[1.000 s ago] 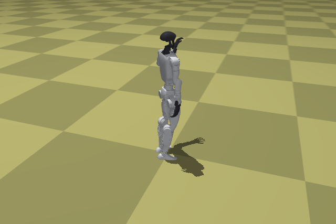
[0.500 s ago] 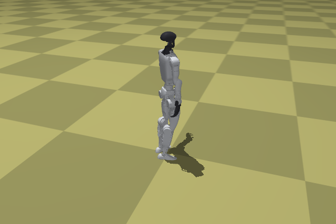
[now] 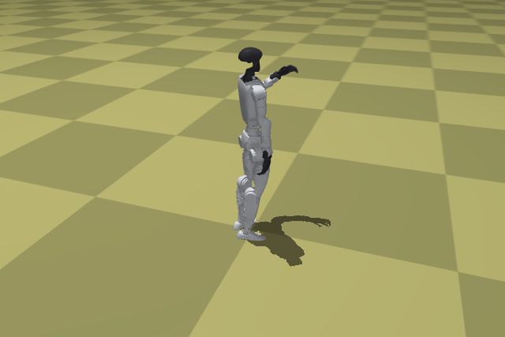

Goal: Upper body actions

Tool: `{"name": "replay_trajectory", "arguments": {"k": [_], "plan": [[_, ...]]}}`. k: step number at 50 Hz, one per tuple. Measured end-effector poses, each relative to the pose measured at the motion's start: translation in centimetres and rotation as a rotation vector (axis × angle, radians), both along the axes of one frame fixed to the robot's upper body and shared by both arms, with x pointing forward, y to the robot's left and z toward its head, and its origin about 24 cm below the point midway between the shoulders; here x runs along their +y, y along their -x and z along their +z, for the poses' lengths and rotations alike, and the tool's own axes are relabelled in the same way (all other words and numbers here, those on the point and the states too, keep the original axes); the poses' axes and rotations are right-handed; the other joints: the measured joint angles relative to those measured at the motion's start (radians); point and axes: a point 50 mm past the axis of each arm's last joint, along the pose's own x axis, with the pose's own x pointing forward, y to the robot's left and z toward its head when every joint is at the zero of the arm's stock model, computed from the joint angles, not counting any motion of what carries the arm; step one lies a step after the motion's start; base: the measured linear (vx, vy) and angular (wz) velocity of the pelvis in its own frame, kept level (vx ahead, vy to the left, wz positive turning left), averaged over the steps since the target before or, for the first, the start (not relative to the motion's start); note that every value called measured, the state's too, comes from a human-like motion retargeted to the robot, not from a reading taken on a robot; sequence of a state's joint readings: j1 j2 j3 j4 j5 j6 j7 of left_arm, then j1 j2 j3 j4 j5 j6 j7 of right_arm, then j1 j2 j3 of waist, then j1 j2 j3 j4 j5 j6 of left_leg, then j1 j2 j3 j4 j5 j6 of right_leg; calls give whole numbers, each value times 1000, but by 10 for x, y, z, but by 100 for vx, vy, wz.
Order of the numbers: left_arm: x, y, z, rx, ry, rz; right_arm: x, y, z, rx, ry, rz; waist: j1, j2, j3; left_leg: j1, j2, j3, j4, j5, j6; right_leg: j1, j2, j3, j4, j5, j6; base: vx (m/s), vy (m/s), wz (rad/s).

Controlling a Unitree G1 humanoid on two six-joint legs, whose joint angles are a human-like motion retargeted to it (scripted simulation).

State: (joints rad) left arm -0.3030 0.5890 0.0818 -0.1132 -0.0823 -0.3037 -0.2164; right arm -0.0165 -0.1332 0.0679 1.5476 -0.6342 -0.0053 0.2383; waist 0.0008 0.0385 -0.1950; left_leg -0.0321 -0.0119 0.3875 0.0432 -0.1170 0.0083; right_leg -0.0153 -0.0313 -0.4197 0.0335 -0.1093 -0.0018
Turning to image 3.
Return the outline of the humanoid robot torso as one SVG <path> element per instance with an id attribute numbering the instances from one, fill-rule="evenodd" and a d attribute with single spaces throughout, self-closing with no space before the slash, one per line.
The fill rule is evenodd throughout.
<path id="1" fill-rule="evenodd" d="M 238 79 L 238 94 L 241 115 L 247 126 L 246 129 L 242 131 L 241 144 L 242 147 L 249 152 L 251 144 L 258 143 L 259 146 L 261 145 L 259 134 L 260 127 L 257 124 L 255 102 L 252 98 L 252 86 L 260 84 L 264 88 L 264 84 L 257 76 L 253 76 L 250 82 L 243 82 L 241 80 L 243 76 L 244 75 L 240 76 Z M 258 79 L 256 79 L 256 77 Z"/>

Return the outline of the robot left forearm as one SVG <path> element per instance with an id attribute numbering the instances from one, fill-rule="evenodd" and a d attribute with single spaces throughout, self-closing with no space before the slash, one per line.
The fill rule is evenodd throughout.
<path id="1" fill-rule="evenodd" d="M 265 89 L 271 87 L 274 83 L 276 83 L 279 79 L 275 77 L 274 79 L 271 79 L 270 76 L 266 78 L 265 80 L 262 81 L 264 84 Z"/>

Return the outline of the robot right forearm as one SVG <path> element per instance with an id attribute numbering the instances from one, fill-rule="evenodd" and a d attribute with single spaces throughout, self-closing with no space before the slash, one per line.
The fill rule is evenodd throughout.
<path id="1" fill-rule="evenodd" d="M 261 138 L 262 154 L 267 151 L 268 157 L 273 153 L 271 148 L 271 121 L 266 119 L 262 123 L 261 131 L 259 132 Z"/>

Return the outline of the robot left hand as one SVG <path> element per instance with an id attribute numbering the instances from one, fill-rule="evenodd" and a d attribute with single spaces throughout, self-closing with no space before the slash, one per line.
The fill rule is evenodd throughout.
<path id="1" fill-rule="evenodd" d="M 277 77 L 280 80 L 281 76 L 287 75 L 288 73 L 293 71 L 298 73 L 297 68 L 295 66 L 292 65 L 283 66 L 278 72 L 276 71 L 272 75 L 270 75 L 270 78 L 274 79 L 275 77 Z"/>

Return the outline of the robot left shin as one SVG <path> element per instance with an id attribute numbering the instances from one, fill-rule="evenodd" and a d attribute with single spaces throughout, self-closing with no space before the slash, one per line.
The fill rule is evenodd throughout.
<path id="1" fill-rule="evenodd" d="M 239 178 L 238 178 L 238 180 L 239 180 Z M 237 180 L 237 184 L 238 184 L 238 180 Z M 252 183 L 251 187 L 253 187 L 253 183 Z M 244 193 L 245 193 L 245 190 L 242 190 L 239 187 L 237 187 L 236 197 L 237 197 L 237 205 L 238 205 L 238 221 L 240 220 L 240 223 L 245 222 L 245 220 L 243 220 L 244 219 L 244 217 L 243 217 L 244 205 L 245 205 Z"/>

